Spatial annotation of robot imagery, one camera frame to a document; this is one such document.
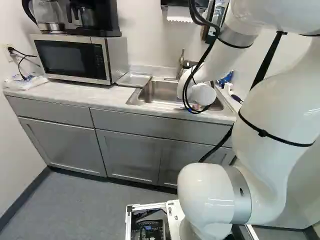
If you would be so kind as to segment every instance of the countertop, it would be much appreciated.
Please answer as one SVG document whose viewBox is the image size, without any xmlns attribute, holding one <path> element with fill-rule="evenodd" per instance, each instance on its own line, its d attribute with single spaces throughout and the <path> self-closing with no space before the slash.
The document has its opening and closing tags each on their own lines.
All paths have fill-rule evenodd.
<svg viewBox="0 0 320 240">
<path fill-rule="evenodd" d="M 134 87 L 118 85 L 101 86 L 97 84 L 51 80 L 26 91 L 15 91 L 5 88 L 3 92 L 6 96 L 157 117 L 226 125 L 232 125 L 236 120 L 236 115 L 219 91 L 217 93 L 218 98 L 224 105 L 222 111 L 210 110 L 200 114 L 191 114 L 186 110 L 166 108 L 165 106 L 162 108 L 152 108 L 145 105 L 126 104 L 135 90 L 136 88 Z"/>
</svg>

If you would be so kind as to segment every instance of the sink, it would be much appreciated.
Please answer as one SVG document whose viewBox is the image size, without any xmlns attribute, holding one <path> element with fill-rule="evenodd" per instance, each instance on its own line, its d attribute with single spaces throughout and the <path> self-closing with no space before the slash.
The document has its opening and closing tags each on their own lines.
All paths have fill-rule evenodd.
<svg viewBox="0 0 320 240">
<path fill-rule="evenodd" d="M 143 89 L 136 89 L 130 96 L 126 104 L 136 106 L 154 106 L 173 109 L 185 109 L 183 101 L 177 97 L 177 80 L 154 77 L 144 86 Z M 222 111 L 223 104 L 218 98 L 208 110 Z"/>
</svg>

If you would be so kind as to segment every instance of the cabinet door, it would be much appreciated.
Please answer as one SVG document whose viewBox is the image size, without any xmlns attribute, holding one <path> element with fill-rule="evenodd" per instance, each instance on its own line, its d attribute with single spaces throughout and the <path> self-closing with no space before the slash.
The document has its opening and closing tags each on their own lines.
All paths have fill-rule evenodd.
<svg viewBox="0 0 320 240">
<path fill-rule="evenodd" d="M 96 132 L 109 177 L 157 184 L 160 139 L 105 130 Z"/>
<path fill-rule="evenodd" d="M 48 165 L 107 176 L 94 129 L 23 117 L 19 121 Z"/>
<path fill-rule="evenodd" d="M 211 145 L 163 140 L 158 184 L 176 188 L 180 170 L 197 163 L 212 148 Z M 232 149 L 221 147 L 205 163 L 229 165 L 234 156 Z"/>
</svg>

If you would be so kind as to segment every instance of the microwave window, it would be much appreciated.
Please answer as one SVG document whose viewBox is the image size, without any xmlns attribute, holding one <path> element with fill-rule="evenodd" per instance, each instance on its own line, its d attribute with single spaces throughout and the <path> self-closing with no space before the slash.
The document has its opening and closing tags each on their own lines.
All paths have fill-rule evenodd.
<svg viewBox="0 0 320 240">
<path fill-rule="evenodd" d="M 41 46 L 43 61 L 49 71 L 84 73 L 81 50 L 72 47 Z"/>
</svg>

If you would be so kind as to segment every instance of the floor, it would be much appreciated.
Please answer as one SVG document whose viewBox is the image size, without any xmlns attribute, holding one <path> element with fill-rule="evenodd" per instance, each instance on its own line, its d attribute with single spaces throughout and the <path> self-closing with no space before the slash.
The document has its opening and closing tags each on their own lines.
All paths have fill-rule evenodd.
<svg viewBox="0 0 320 240">
<path fill-rule="evenodd" d="M 128 204 L 174 194 L 52 172 L 0 234 L 0 240 L 124 240 Z"/>
</svg>

